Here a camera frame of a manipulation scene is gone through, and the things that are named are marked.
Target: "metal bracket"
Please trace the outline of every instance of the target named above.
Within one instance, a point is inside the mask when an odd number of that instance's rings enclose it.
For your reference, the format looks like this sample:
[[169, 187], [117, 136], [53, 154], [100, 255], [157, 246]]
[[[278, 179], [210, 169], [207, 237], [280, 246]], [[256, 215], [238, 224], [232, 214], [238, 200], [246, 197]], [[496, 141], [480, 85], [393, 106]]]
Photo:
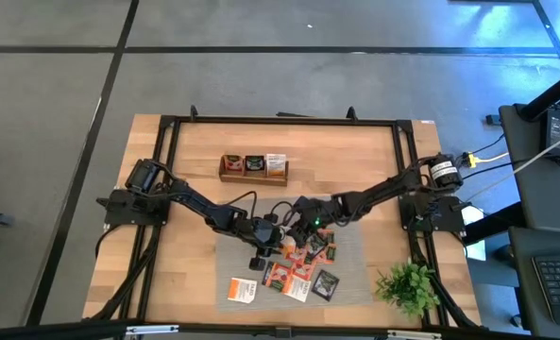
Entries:
[[288, 339], [292, 337], [292, 328], [276, 327], [276, 337], [280, 339]]
[[190, 120], [192, 123], [195, 123], [195, 118], [199, 115], [199, 113], [197, 112], [197, 109], [195, 108], [195, 105], [192, 105], [191, 108], [189, 108], [189, 116], [190, 116]]
[[[425, 210], [430, 205], [435, 206], [434, 211], [427, 218], [423, 218], [425, 213], [429, 213]], [[457, 206], [460, 206], [460, 200], [455, 196], [443, 196], [431, 201], [431, 197], [424, 193], [401, 195], [399, 197], [399, 212], [401, 216], [411, 216], [411, 218], [417, 219], [417, 221], [402, 221], [402, 227], [404, 230], [409, 231], [462, 232], [465, 230], [465, 222], [461, 211], [453, 209]]]
[[392, 331], [389, 330], [387, 339], [408, 339], [408, 340], [440, 340], [440, 333], [429, 333], [422, 331]]
[[401, 128], [405, 133], [414, 133], [414, 126], [412, 126], [412, 121], [409, 119], [398, 119], [395, 121], [397, 126]]
[[126, 190], [114, 190], [96, 202], [106, 209], [105, 223], [111, 226], [163, 226], [168, 221], [170, 201], [164, 199], [143, 203]]
[[178, 332], [178, 325], [130, 326], [126, 335], [165, 334]]
[[357, 118], [357, 114], [355, 113], [355, 108], [348, 107], [347, 119], [350, 119], [351, 122], [353, 122], [353, 124], [357, 124], [357, 122], [359, 121], [359, 118]]
[[176, 116], [163, 115], [162, 117], [160, 117], [159, 127], [160, 128], [169, 128], [170, 126], [173, 125], [173, 123], [175, 123], [176, 119], [177, 119]]

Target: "table leg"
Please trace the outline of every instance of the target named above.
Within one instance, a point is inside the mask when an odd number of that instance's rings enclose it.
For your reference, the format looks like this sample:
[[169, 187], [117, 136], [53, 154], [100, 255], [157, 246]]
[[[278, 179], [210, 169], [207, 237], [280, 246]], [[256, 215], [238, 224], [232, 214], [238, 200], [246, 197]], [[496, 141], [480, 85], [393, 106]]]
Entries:
[[466, 226], [465, 245], [475, 244], [484, 238], [505, 232], [510, 227], [527, 227], [521, 202], [514, 203]]

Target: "desk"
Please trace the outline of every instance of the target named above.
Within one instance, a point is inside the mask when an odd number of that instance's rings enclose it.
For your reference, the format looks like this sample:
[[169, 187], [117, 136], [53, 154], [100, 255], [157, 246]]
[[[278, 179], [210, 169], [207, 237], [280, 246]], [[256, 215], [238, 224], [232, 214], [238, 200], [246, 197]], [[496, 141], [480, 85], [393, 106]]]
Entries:
[[[119, 186], [138, 159], [151, 157], [160, 118], [135, 116], [120, 168]], [[440, 146], [434, 123], [414, 122], [414, 129], [419, 157], [435, 155]], [[290, 161], [288, 186], [221, 182], [218, 163], [225, 153], [285, 153]], [[363, 190], [394, 176], [397, 165], [392, 133], [386, 127], [186, 123], [180, 125], [173, 171], [210, 200], [220, 202], [249, 190], [256, 190], [259, 197], [321, 196]], [[379, 205], [360, 223], [373, 295], [377, 270], [386, 272], [391, 265], [405, 262], [410, 250], [401, 230], [396, 199]], [[84, 316], [98, 312], [125, 278], [135, 230], [121, 227], [103, 242]], [[420, 326], [377, 299], [365, 306], [218, 313], [215, 239], [201, 217], [179, 204], [171, 206], [168, 224], [161, 234], [147, 321], [360, 328]], [[480, 323], [462, 245], [449, 233], [436, 232], [434, 240], [444, 285], [467, 316]], [[138, 283], [129, 316], [135, 315], [139, 292]]]
[[560, 232], [511, 228], [508, 233], [517, 264], [521, 314], [528, 323], [526, 326], [533, 335], [560, 338], [560, 326], [552, 322], [532, 265], [533, 256], [560, 254]]
[[[540, 151], [539, 122], [523, 121], [512, 106], [500, 107], [500, 117], [512, 160], [529, 159]], [[537, 160], [515, 178], [527, 227], [560, 230], [560, 167]]]
[[[500, 107], [500, 118], [511, 160], [530, 159], [540, 152], [539, 122], [522, 120], [513, 106]], [[520, 202], [468, 225], [468, 245], [511, 226], [560, 230], [560, 166], [540, 159], [517, 173], [515, 179]]]

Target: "potted plant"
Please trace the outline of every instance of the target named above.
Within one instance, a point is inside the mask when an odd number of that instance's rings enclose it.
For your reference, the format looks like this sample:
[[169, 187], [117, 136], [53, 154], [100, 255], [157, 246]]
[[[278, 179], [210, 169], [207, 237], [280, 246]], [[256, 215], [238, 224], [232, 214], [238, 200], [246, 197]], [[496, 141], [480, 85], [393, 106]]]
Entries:
[[422, 317], [425, 310], [439, 304], [439, 298], [431, 287], [430, 274], [434, 271], [426, 265], [415, 263], [396, 264], [391, 268], [391, 275], [376, 281], [376, 296], [390, 304], [396, 304], [409, 317]]

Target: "yellow cable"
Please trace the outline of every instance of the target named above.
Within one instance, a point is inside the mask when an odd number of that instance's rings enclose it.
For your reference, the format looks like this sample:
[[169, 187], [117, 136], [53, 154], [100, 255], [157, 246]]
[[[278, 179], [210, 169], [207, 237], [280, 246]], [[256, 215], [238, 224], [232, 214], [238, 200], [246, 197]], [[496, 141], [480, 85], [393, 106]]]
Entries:
[[493, 161], [499, 160], [500, 158], [502, 158], [502, 157], [504, 157], [504, 156], [506, 156], [506, 155], [508, 155], [508, 152], [504, 152], [503, 154], [498, 155], [498, 156], [496, 156], [496, 157], [494, 157], [494, 158], [491, 158], [491, 159], [489, 159], [489, 160], [482, 160], [482, 159], [480, 159], [479, 157], [475, 157], [475, 155], [473, 155], [473, 154], [471, 154], [471, 153], [468, 153], [468, 162], [470, 163], [470, 168], [472, 169], [472, 168], [477, 167], [477, 163], [480, 163], [480, 162], [493, 162]]

